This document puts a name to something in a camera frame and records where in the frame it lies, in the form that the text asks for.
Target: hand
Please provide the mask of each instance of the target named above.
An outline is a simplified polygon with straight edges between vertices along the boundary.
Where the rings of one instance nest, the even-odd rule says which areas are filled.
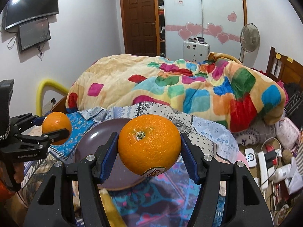
[[[16,183],[21,183],[24,179],[24,163],[14,163],[14,169],[15,169],[15,174],[14,174],[14,179]],[[2,176],[3,169],[0,167],[0,178]]]

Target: suitcase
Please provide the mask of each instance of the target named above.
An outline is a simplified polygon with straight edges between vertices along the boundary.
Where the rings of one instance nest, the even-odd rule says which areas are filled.
[[[210,45],[204,38],[191,39],[183,43],[183,59],[185,61],[202,63],[207,59],[210,52]]]

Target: brown door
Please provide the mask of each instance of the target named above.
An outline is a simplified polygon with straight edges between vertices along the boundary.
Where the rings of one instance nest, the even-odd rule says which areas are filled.
[[[126,53],[138,56],[156,56],[157,40],[154,0],[121,1]]]

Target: person's arm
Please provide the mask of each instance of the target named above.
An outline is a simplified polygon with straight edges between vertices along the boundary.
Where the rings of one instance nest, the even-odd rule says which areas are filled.
[[[14,164],[15,174],[14,179],[17,183],[21,183],[24,179],[24,163]],[[0,178],[2,176],[2,168],[0,167]],[[6,201],[11,198],[15,192],[10,192],[0,180],[0,202]]]

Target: orange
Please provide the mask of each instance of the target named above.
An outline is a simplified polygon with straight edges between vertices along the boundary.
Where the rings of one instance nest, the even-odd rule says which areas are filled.
[[[44,119],[42,123],[42,133],[48,133],[60,129],[67,129],[69,130],[69,135],[71,135],[72,132],[72,124],[69,118],[61,112],[53,112],[47,115],[47,117]],[[52,145],[62,145],[69,139],[62,139],[58,142],[52,142]]]
[[[133,173],[157,176],[173,166],[181,151],[177,127],[168,119],[142,115],[130,120],[121,130],[118,153]]]

